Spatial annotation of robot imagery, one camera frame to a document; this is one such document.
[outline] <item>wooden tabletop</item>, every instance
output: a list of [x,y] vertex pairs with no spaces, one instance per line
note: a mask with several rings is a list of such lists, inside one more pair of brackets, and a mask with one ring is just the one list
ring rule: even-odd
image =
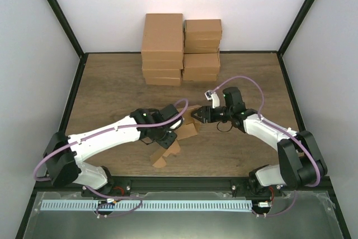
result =
[[[183,82],[175,87],[146,85],[140,54],[90,54],[66,134],[97,129],[135,109],[160,109],[183,97],[190,105],[210,105],[204,92],[239,74],[262,87],[266,118],[298,130],[276,54],[221,54],[220,59],[217,82]],[[250,81],[236,79],[227,86],[240,89],[246,108],[258,109],[261,96]],[[160,169],[152,167],[149,160],[158,145],[146,146],[140,141],[108,149],[87,162],[106,166],[113,175],[129,176],[247,176],[255,168],[278,162],[277,152],[264,142],[236,129],[221,133],[215,123],[203,124],[197,136],[181,140],[180,146],[180,154],[167,157],[167,166]]]

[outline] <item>stacked cardboard boxes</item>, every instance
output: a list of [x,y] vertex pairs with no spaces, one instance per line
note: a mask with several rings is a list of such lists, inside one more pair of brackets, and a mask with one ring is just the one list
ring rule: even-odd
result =
[[183,69],[183,14],[147,14],[142,72],[149,85],[180,86]]
[[186,20],[184,81],[216,81],[220,72],[221,20]]
[[222,33],[220,19],[185,20],[184,53],[217,53]]

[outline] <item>brown box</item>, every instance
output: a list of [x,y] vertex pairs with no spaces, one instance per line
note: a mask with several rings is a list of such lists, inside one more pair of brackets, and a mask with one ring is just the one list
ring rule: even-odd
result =
[[161,147],[150,156],[150,162],[152,166],[154,166],[155,168],[163,168],[164,166],[166,166],[167,162],[164,160],[163,157],[168,157],[171,154],[176,155],[180,153],[180,145],[178,141],[198,134],[199,129],[201,127],[201,123],[193,119],[190,115],[193,110],[198,108],[200,108],[199,105],[188,107],[188,109],[183,114],[183,125],[175,131],[175,133],[178,135],[177,139],[168,149]]
[[142,69],[183,69],[181,61],[143,61]]
[[142,69],[145,78],[181,78],[180,69]]
[[219,53],[184,55],[184,73],[187,75],[219,74],[219,72]]
[[220,45],[220,39],[195,39],[185,40],[184,48],[218,48]]
[[144,78],[148,85],[180,86],[181,78]]
[[215,20],[185,20],[185,40],[222,39],[222,21]]
[[219,51],[219,48],[205,48],[205,47],[184,47],[184,53],[217,53]]
[[186,74],[183,72],[183,81],[217,81],[217,74]]
[[143,61],[182,61],[183,14],[147,14],[141,53]]

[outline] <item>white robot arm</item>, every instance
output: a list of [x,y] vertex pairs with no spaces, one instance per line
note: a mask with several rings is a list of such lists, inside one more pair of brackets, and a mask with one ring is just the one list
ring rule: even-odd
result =
[[320,176],[327,174],[327,166],[310,132],[286,129],[265,119],[256,110],[246,109],[237,87],[229,87],[223,90],[225,106],[220,106],[216,92],[207,91],[205,96],[209,101],[212,101],[212,105],[203,106],[193,111],[191,114],[193,118],[202,123],[230,121],[233,127],[243,133],[257,137],[277,151],[279,165],[267,165],[249,173],[253,191],[258,192],[270,185],[288,185],[297,189],[316,180],[317,173],[307,154],[303,156],[297,154],[302,152],[300,147],[302,145],[307,149],[310,157],[314,159]]
[[77,183],[101,190],[102,193],[108,192],[112,187],[109,170],[103,166],[90,165],[85,160],[114,146],[144,138],[168,148],[175,141],[177,135],[173,131],[180,127],[183,118],[180,116],[166,125],[162,123],[171,121],[176,116],[179,114],[173,105],[168,105],[162,110],[137,109],[115,123],[87,133],[68,137],[63,132],[55,133],[44,157],[64,144],[71,146],[46,161],[52,184],[66,186]]

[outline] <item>white cable tray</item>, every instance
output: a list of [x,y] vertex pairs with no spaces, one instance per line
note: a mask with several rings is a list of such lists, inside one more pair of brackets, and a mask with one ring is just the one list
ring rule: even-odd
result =
[[[103,205],[100,211],[128,211],[139,204],[138,200],[122,200],[115,205]],[[97,200],[43,200],[41,211],[94,211]],[[251,212],[250,200],[144,200],[136,211],[221,211]]]

